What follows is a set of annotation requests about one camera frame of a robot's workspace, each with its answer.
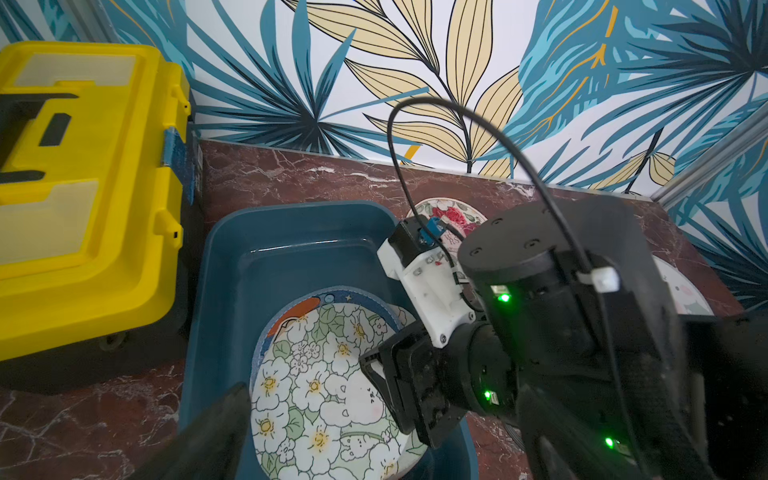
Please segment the floral rose coaster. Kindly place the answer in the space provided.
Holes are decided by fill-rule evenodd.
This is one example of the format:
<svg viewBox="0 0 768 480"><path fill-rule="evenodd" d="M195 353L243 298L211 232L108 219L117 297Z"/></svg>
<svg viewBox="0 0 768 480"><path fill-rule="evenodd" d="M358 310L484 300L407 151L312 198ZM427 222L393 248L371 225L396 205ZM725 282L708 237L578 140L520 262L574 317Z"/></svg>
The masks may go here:
<svg viewBox="0 0 768 480"><path fill-rule="evenodd" d="M435 197L420 201L416 210L427 219L438 218L450 224L463 237L487 220L487 217L471 205L452 198Z"/></svg>

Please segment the green white flower coaster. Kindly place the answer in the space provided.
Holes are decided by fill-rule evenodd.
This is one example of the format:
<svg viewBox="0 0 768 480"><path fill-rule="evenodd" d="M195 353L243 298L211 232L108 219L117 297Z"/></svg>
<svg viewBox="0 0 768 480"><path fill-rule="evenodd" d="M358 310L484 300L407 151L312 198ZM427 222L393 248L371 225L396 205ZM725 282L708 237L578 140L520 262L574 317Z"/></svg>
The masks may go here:
<svg viewBox="0 0 768 480"><path fill-rule="evenodd" d="M270 479L399 479L427 448L402 433L352 348L333 334L319 361L301 373L297 359L262 363L250 387L251 436Z"/></svg>

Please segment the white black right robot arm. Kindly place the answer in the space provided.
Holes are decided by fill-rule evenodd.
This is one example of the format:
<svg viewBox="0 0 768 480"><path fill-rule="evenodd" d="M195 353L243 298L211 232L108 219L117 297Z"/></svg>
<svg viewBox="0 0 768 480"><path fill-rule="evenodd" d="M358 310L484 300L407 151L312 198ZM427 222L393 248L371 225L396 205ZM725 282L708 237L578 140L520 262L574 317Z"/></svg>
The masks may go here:
<svg viewBox="0 0 768 480"><path fill-rule="evenodd" d="M418 319L360 367L422 443L474 412L521 431L539 478L766 477L766 313L679 313L622 200L507 210L452 262L417 216L379 258Z"/></svg>

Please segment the teal plastic storage box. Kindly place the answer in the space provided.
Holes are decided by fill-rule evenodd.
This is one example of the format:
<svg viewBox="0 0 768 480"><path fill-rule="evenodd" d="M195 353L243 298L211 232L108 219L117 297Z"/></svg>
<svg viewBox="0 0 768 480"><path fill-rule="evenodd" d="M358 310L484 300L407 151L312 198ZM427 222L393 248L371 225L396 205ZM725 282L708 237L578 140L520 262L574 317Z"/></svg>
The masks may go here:
<svg viewBox="0 0 768 480"><path fill-rule="evenodd" d="M180 407L191 424L234 384L247 385L258 339L287 305L310 293L348 286L417 313L402 285L385 274L377 256L396 219L368 201L290 204L237 211L207 237L192 321ZM237 470L241 479L270 479L262 471L248 430ZM475 446L460 423L441 447L427 447L399 479L474 479Z"/></svg>

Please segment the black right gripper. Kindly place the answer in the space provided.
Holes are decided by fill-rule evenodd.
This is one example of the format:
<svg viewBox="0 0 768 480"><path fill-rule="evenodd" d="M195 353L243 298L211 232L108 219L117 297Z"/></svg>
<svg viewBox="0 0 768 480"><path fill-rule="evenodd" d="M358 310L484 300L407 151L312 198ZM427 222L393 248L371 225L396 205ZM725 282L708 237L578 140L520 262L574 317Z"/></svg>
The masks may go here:
<svg viewBox="0 0 768 480"><path fill-rule="evenodd" d="M362 354L360 368L384 400L399 430L439 448L474 407L470 344L474 325L461 324L438 348L413 322Z"/></svg>

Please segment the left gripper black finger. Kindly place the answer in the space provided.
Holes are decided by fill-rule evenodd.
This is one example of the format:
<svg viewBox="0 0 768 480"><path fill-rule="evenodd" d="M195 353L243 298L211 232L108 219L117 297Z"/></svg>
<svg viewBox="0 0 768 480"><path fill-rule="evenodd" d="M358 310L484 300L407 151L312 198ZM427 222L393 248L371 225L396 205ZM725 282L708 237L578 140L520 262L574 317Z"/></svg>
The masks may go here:
<svg viewBox="0 0 768 480"><path fill-rule="evenodd" d="M131 477L233 479L246 439L249 413L247 385L238 382Z"/></svg>

